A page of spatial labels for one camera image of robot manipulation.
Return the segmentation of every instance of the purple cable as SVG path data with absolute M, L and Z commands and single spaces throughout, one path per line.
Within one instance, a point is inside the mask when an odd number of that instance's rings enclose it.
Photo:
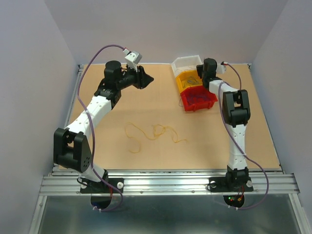
M 115 191 L 117 191 L 117 192 L 120 194 L 120 196 L 121 196 L 121 201 L 120 201 L 120 203 L 118 203 L 116 206 L 114 206 L 114 207 L 112 207 L 112 208 L 110 208 L 110 209 L 104 209 L 104 210 L 101 210 L 101 211 L 112 211 L 112 210 L 117 209 L 119 206 L 121 206 L 121 204 L 122 204 L 122 202 L 123 202 L 123 195 L 122 195 L 122 192 L 121 192 L 118 188 L 116 188 L 116 187 L 114 187 L 113 185 L 109 184 L 109 183 L 106 182 L 102 177 L 100 177 L 100 175 L 96 172 L 96 170 L 95 170 L 94 167 L 93 167 L 94 153 L 95 153 L 95 149 L 96 149 L 96 135 L 95 135 L 95 132 L 94 132 L 94 126 L 93 126 L 93 123 L 92 123 L 91 115 L 90 115 L 90 113 L 88 112 L 88 109 L 87 109 L 86 105 L 82 102 L 82 100 L 81 100 L 81 98 L 80 98 L 80 96 L 79 96 L 79 92 L 80 92 L 80 86 L 81 86 L 82 80 L 83 80 L 83 78 L 84 78 L 86 72 L 88 71 L 90 65 L 92 64 L 92 62 L 94 61 L 94 59 L 99 55 L 99 53 L 101 53 L 102 50 L 104 50 L 104 49 L 106 49 L 106 48 L 108 48 L 108 47 L 118 47 L 118 48 L 120 48 L 120 49 L 122 49 L 122 50 L 125 49 L 124 47 L 122 47 L 122 46 L 120 46 L 120 45 L 116 45 L 116 44 L 105 45 L 104 47 L 102 47 L 102 48 L 93 56 L 93 58 L 91 59 L 91 61 L 90 61 L 89 64 L 88 64 L 88 66 L 87 66 L 86 69 L 84 70 L 84 72 L 83 72 L 83 74 L 82 74 L 82 76 L 81 76 L 81 79 L 80 79 L 80 81 L 79 81 L 79 83 L 78 83 L 78 89 L 77 89 L 77 99 L 78 99 L 78 101 L 80 102 L 80 104 L 82 105 L 83 109 L 85 110 L 85 112 L 86 112 L 86 114 L 87 114 L 87 117 L 88 117 L 89 122 L 90 122 L 91 133 L 92 133 L 92 140 L 93 140 L 93 142 L 92 142 L 92 160 L 91 160 L 91 168 L 92 168 L 94 174 L 95 174 L 104 184 L 106 184 L 108 187 L 111 187 L 112 189 L 114 189 Z
M 222 62 L 221 65 L 229 66 L 229 67 L 231 67 L 233 69 L 233 71 L 235 71 L 235 73 L 236 73 L 236 75 L 238 76 L 238 79 L 239 79 L 239 89 L 242 89 L 242 79 L 240 78 L 240 75 L 237 72 L 237 70 L 232 65 L 230 65 L 228 62 Z
M 242 150 L 242 148 L 238 145 L 238 143 L 236 142 L 236 140 L 234 139 L 234 137 L 231 135 L 230 133 L 230 130 L 228 129 L 228 127 L 226 126 L 226 123 L 225 123 L 225 120 L 224 120 L 224 117 L 223 117 L 223 114 L 222 114 L 222 106 L 221 106 L 221 86 L 224 84 L 224 82 L 220 83 L 219 85 L 219 89 L 218 89 L 218 99 L 219 99 L 219 109 L 220 109 L 220 113 L 221 113 L 221 117 L 222 117 L 222 122 L 224 124 L 224 127 L 226 129 L 226 131 L 228 132 L 230 138 L 232 139 L 232 141 L 234 142 L 234 144 L 236 145 L 236 147 L 239 149 L 239 151 L 242 153 L 242 155 L 250 162 L 254 163 L 255 165 L 257 165 L 261 171 L 263 172 L 264 176 L 265 176 L 265 179 L 267 180 L 267 189 L 265 191 L 265 194 L 263 196 L 263 198 L 256 204 L 252 205 L 252 206 L 248 206 L 248 207 L 243 207 L 243 208 L 238 208 L 239 210 L 247 210 L 247 209 L 251 209 L 251 208 L 254 208 L 258 205 L 260 205 L 264 200 L 265 198 L 267 197 L 268 195 L 268 192 L 269 192 L 269 178 L 268 178 L 268 175 L 267 173 L 265 172 L 265 170 L 261 167 L 261 165 L 259 163 L 257 163 L 256 161 L 253 161 L 252 159 L 248 158 L 246 153 Z

